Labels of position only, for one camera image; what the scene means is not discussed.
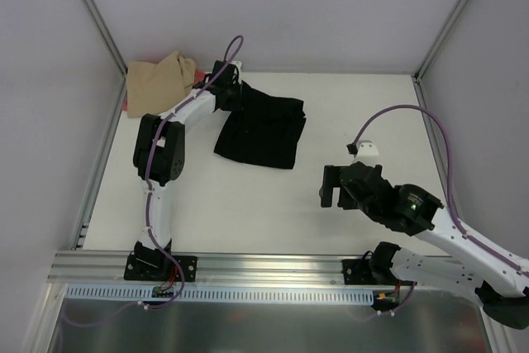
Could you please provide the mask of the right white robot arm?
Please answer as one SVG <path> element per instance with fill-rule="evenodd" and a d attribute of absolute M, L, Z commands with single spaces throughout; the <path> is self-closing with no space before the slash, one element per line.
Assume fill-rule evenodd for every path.
<path fill-rule="evenodd" d="M 528 261 L 493 243 L 452 217 L 441 200 L 413 184 L 393 186 L 379 165 L 355 162 L 323 169 L 321 205 L 359 210 L 390 231 L 425 241 L 449 255 L 426 257 L 381 242 L 369 259 L 369 275 L 379 284 L 412 282 L 456 294 L 479 305 L 496 322 L 528 327 Z"/>

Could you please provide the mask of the black t shirt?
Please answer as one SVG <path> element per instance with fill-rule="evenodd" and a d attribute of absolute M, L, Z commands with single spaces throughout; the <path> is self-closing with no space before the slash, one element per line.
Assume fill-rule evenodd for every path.
<path fill-rule="evenodd" d="M 270 96 L 243 83 L 241 106 L 226 119 L 214 153 L 243 164 L 292 169 L 306 123 L 304 101 Z"/>

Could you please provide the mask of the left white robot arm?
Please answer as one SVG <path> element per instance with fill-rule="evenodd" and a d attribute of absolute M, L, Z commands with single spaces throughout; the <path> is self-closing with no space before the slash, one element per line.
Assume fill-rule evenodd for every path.
<path fill-rule="evenodd" d="M 131 253 L 131 268 L 164 279 L 174 267 L 171 253 L 174 183 L 185 163 L 191 128 L 215 111 L 241 108 L 242 80 L 236 62 L 216 61 L 213 71 L 173 109 L 141 118 L 133 154 L 145 195 L 145 226 Z"/>

